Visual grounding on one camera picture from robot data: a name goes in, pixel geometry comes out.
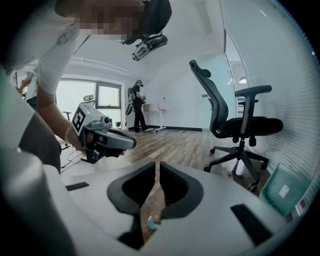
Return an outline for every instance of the black office chair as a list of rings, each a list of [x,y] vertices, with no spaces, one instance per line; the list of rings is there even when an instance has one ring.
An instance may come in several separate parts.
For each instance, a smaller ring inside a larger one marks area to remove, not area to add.
[[[221,150],[229,154],[211,161],[203,170],[205,172],[210,172],[211,167],[214,165],[221,164],[235,158],[237,160],[242,160],[255,180],[255,182],[251,183],[248,187],[248,190],[254,192],[257,189],[260,177],[253,167],[250,159],[263,161],[261,164],[262,169],[266,169],[268,167],[269,159],[246,151],[245,138],[249,138],[249,145],[254,147],[256,145],[255,136],[268,136],[276,134],[283,129],[283,123],[279,119],[266,118],[264,116],[253,116],[255,102],[258,102],[258,100],[255,100],[256,95],[269,93],[271,92],[272,87],[270,85],[262,85],[236,91],[234,93],[235,97],[245,97],[245,102],[241,102],[241,104],[244,105],[243,117],[227,120],[229,112],[227,103],[219,93],[215,83],[208,79],[211,77],[210,71],[207,69],[201,69],[195,60],[191,60],[189,64],[195,77],[208,93],[209,101],[212,106],[210,130],[213,135],[218,139],[232,138],[234,143],[238,143],[240,139],[240,145],[237,147],[213,147],[210,150],[211,154],[213,154],[215,150]]]

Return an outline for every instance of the chair wheel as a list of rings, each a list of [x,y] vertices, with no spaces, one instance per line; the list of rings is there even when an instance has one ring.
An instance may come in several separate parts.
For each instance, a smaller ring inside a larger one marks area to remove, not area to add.
[[[257,190],[257,184],[251,183],[251,184],[248,186],[248,190],[249,190],[251,193],[254,193],[254,192]]]
[[[265,162],[265,161],[264,161],[264,162],[262,162],[262,164],[261,164],[261,167],[260,167],[260,168],[264,170],[264,169],[267,169],[267,167],[268,167],[268,162]]]
[[[211,171],[211,167],[209,165],[206,165],[203,170],[206,172],[206,173],[210,173]]]

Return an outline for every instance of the white desk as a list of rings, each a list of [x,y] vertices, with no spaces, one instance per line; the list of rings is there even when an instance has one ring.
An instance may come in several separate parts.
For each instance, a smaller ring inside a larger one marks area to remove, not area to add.
[[[163,126],[163,123],[162,123],[163,111],[169,111],[169,107],[166,103],[159,102],[159,103],[145,104],[145,105],[143,105],[143,111],[144,112],[157,112],[157,113],[159,113],[160,128],[155,129],[156,132],[167,128],[167,127]]]

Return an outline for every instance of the ceiling light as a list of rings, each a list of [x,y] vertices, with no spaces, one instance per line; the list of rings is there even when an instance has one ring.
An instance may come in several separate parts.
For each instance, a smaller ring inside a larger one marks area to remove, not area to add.
[[[243,76],[243,77],[240,78],[239,83],[240,84],[246,84],[247,83],[247,79]]]

